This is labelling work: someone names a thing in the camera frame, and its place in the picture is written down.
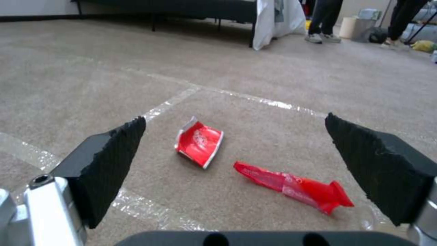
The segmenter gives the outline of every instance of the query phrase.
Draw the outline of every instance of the black bag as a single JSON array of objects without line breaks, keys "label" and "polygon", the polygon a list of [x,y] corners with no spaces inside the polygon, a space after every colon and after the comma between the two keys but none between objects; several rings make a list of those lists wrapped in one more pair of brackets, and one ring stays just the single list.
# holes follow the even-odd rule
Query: black bag
[{"label": "black bag", "polygon": [[382,44],[387,38],[388,30],[381,27],[374,27],[369,36],[369,42]]}]

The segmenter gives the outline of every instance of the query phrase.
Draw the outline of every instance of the red candy wrapper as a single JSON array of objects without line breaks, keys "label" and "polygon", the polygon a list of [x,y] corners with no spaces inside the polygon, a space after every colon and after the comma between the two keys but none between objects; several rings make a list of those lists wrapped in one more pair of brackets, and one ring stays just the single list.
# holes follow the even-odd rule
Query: red candy wrapper
[{"label": "red candy wrapper", "polygon": [[203,169],[214,158],[223,140],[224,132],[202,124],[192,117],[176,137],[174,148],[187,156]]},{"label": "red candy wrapper", "polygon": [[270,172],[244,162],[235,162],[234,168],[256,184],[313,206],[324,214],[330,215],[340,205],[354,206],[337,181],[327,185],[290,173]]}]

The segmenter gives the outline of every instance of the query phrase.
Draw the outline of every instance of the black foam gripper pad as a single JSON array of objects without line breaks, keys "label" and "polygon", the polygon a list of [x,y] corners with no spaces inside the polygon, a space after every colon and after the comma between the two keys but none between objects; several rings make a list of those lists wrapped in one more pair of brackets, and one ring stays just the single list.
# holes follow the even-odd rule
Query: black foam gripper pad
[{"label": "black foam gripper pad", "polygon": [[52,170],[53,176],[68,180],[79,215],[91,229],[117,196],[145,129],[145,119],[138,117],[90,136]]},{"label": "black foam gripper pad", "polygon": [[395,225],[414,222],[437,176],[437,164],[396,135],[332,113],[325,126],[367,197]]}]

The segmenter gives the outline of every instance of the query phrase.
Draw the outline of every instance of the white sneaker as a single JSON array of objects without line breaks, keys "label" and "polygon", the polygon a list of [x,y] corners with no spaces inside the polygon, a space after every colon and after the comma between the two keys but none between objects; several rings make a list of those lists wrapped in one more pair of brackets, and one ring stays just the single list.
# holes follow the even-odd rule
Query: white sneaker
[{"label": "white sneaker", "polygon": [[395,45],[401,51],[410,51],[410,47],[401,42],[399,39],[395,41]]},{"label": "white sneaker", "polygon": [[391,40],[389,38],[387,38],[381,44],[381,48],[392,49],[392,50],[401,50],[401,51],[409,51],[410,50],[410,47],[408,45],[405,45],[401,41],[399,41],[399,39],[396,40],[396,41],[393,41],[393,40]]},{"label": "white sneaker", "polygon": [[328,43],[340,43],[341,38],[335,36],[334,34],[321,34],[322,40]]},{"label": "white sneaker", "polygon": [[381,48],[383,49],[397,49],[396,42],[392,41],[391,39],[386,39],[382,44]]},{"label": "white sneaker", "polygon": [[308,34],[305,37],[305,40],[310,42],[310,43],[314,43],[314,44],[321,44],[323,43],[322,39],[320,38],[319,34]]}]

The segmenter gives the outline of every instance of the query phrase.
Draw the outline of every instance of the person's leg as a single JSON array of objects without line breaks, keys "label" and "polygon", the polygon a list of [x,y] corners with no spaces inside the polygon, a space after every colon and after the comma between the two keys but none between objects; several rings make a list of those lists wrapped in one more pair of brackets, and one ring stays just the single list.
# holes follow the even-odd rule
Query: person's leg
[{"label": "person's leg", "polygon": [[333,34],[333,27],[337,22],[338,15],[340,14],[343,0],[327,0],[327,2],[329,7],[326,17],[322,21],[322,33],[331,35]]},{"label": "person's leg", "polygon": [[326,4],[327,1],[329,0],[317,0],[314,13],[312,14],[311,24],[308,28],[308,34],[319,34],[322,32],[320,23],[325,19],[326,13],[329,10],[329,6]]},{"label": "person's leg", "polygon": [[396,18],[399,15],[399,10],[402,8],[406,0],[397,0],[395,7],[393,8],[392,18],[390,19],[390,25],[388,26],[388,37],[392,36],[392,26],[395,24]]},{"label": "person's leg", "polygon": [[390,31],[388,37],[392,41],[396,41],[402,35],[408,24],[419,12],[419,10],[425,5],[427,0],[405,0],[405,2],[399,6],[397,15],[392,24],[390,24]]}]

